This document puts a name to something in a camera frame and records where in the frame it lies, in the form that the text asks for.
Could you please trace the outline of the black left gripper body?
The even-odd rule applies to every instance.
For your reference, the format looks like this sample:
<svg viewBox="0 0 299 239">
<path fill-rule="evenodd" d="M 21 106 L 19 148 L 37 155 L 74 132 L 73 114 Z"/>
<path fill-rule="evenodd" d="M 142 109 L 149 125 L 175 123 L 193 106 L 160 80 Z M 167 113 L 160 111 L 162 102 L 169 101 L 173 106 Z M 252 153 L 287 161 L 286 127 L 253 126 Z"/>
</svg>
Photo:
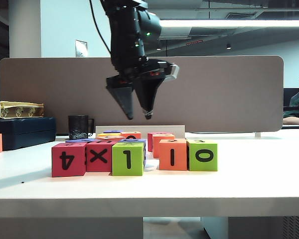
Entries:
<svg viewBox="0 0 299 239">
<path fill-rule="evenodd" d="M 174 63 L 166 60 L 149 59 L 147 62 L 120 71 L 118 75 L 108 77 L 106 86 L 112 88 L 134 87 L 134 82 L 140 78 L 174 80 Z"/>
</svg>

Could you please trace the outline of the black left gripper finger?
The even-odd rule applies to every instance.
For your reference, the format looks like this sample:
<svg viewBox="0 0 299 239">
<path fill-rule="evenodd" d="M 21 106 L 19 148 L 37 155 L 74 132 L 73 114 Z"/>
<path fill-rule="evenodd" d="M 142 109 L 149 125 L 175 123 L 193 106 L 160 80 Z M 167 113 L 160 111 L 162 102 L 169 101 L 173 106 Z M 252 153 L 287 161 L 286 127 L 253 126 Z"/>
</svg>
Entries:
<svg viewBox="0 0 299 239">
<path fill-rule="evenodd" d="M 132 120 L 134 118 L 132 87 L 112 88 L 107 86 L 107 90 L 118 103 L 126 117 Z"/>
<path fill-rule="evenodd" d="M 143 110 L 145 118 L 151 119 L 153 115 L 154 101 L 159 86 L 163 83 L 163 78 L 147 79 L 140 78 L 134 82 L 140 106 Z"/>
</svg>

